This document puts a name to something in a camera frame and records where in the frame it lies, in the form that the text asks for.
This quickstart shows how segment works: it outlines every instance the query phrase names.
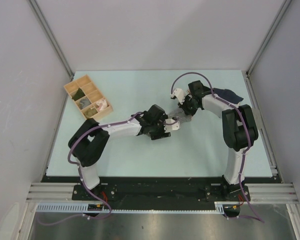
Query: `white table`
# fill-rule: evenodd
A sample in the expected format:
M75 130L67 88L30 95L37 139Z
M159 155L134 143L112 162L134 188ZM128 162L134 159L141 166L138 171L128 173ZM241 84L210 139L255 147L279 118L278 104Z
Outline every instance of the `white table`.
M170 99L173 81L186 70L152 71L77 71L74 79L86 74L111 102L114 112L100 122L126 120L130 115L157 104L166 113L177 107ZM248 91L240 70L198 70L212 86L230 89L249 104ZM197 75L181 78L175 87L204 79ZM67 161L68 141L84 122L73 101L68 98L55 145L46 171L47 176L78 176ZM125 137L108 142L97 162L99 176L111 177L220 177L225 173L228 147L223 140L222 120L205 110L198 110L193 120L181 125L171 137L152 141L148 136ZM250 150L245 168L247 177L272 177L261 137Z

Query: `gray wall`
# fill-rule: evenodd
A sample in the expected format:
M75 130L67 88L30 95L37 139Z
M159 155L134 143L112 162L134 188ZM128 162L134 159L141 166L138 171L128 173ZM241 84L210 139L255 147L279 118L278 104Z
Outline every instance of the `gray wall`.
M279 168L300 200L300 0L292 3L251 81Z
M26 0L0 0L0 221L38 179L69 82Z
M248 68L284 0L38 0L73 70Z

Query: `wooden box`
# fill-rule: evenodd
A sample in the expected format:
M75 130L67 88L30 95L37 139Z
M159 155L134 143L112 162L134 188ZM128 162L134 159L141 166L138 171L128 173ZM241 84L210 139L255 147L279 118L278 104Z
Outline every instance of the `wooden box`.
M113 112L110 102L88 75L64 85L64 89L85 119L93 118L98 121ZM101 109L100 102L102 105L104 100L107 103L107 107Z

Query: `wall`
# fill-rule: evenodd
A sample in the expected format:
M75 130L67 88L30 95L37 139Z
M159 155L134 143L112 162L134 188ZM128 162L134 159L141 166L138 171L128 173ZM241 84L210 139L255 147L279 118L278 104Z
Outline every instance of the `wall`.
M38 180L69 82L25 0L0 0L0 221Z
M246 70L284 0L38 0L77 70Z
M251 81L281 173L300 201L300 0L292 3Z

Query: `shiny floor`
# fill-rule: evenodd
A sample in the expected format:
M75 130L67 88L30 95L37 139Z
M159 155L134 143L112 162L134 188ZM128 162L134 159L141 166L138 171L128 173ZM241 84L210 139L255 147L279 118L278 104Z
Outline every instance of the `shiny floor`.
M103 220L81 216L54 226L34 221L29 240L295 240L286 205L255 206L265 224L226 220L219 214L112 214ZM251 214L243 206L242 215ZM36 213L53 223L71 213Z

